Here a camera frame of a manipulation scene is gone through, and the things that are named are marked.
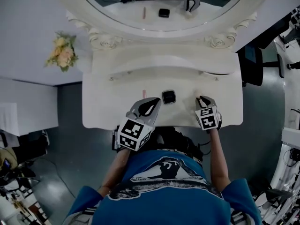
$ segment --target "gray floor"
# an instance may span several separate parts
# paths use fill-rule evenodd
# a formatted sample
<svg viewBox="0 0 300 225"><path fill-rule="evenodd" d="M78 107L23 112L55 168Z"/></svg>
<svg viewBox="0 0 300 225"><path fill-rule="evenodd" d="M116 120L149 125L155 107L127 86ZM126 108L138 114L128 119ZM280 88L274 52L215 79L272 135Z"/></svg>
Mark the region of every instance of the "gray floor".
<svg viewBox="0 0 300 225"><path fill-rule="evenodd" d="M271 60L272 53L269 51L267 55ZM115 155L111 150L111 132L83 127L81 88L80 84L59 88L59 127L48 130L51 145L44 157L56 163L59 174L75 195L83 185L98 188ZM283 80L277 68L264 69L262 86L248 84L243 88L243 104L244 122L220 130L230 178L250 180L263 176L270 180L277 165L285 120ZM196 144L209 139L200 129L179 127L178 130ZM202 149L208 152L210 145ZM209 177L209 155L203 167ZM41 178L34 193L50 222L60 224L74 199L49 161L37 160L33 170Z"/></svg>

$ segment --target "blue t-shirt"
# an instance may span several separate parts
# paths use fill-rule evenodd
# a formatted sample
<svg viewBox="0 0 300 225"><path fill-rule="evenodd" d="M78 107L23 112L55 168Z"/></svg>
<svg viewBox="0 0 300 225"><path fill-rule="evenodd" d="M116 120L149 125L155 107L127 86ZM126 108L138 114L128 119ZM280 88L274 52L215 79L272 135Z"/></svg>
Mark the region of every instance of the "blue t-shirt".
<svg viewBox="0 0 300 225"><path fill-rule="evenodd" d="M91 215L92 225L227 225L231 208L261 223L245 179L231 182L220 193L193 159L152 150L129 159L122 182L104 199L94 189L83 187L68 216Z"/></svg>

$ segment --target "white vanity table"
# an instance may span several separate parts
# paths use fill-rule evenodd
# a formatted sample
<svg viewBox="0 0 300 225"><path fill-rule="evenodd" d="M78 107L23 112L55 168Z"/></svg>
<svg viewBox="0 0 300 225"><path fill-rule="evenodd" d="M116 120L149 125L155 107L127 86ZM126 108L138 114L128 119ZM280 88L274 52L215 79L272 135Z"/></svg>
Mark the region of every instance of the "white vanity table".
<svg viewBox="0 0 300 225"><path fill-rule="evenodd" d="M156 126L198 127L195 97L215 99L222 126L243 121L238 55L230 51L240 26L255 20L263 0L202 3L186 17L182 1L135 1L102 7L94 0L61 0L68 20L86 29L93 48L81 67L82 120L87 128L115 129L132 104L174 90L176 103L162 105ZM169 18L157 16L170 9Z"/></svg>

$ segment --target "mirror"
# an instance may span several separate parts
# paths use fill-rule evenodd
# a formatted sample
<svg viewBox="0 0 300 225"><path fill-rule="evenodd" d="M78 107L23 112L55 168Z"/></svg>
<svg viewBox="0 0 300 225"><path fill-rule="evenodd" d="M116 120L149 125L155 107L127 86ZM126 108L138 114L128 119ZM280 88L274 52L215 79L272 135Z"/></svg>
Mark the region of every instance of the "mirror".
<svg viewBox="0 0 300 225"><path fill-rule="evenodd" d="M87 0L102 14L124 25L149 31L177 31L198 27L226 13L239 0L200 0L200 6L186 11L184 0ZM160 17L160 9L170 10Z"/></svg>

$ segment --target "carved decoration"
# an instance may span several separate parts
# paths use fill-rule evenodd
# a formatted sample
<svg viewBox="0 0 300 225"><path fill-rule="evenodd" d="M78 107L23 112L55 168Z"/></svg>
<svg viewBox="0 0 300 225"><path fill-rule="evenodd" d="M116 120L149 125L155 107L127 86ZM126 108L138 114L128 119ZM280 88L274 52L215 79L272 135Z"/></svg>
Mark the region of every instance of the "carved decoration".
<svg viewBox="0 0 300 225"><path fill-rule="evenodd" d="M257 13L255 12L249 18L238 23L233 28L228 29L226 32L205 37L204 41L206 45L212 48L228 48L232 46L235 42L238 29L240 27L247 28L250 21L255 21L256 17L257 17Z"/></svg>
<svg viewBox="0 0 300 225"><path fill-rule="evenodd" d="M122 42L122 38L114 35L110 35L106 32L99 31L91 25L77 19L72 13L67 11L67 19L75 23L78 28L83 28L89 35L90 44L94 51L108 50L115 48Z"/></svg>

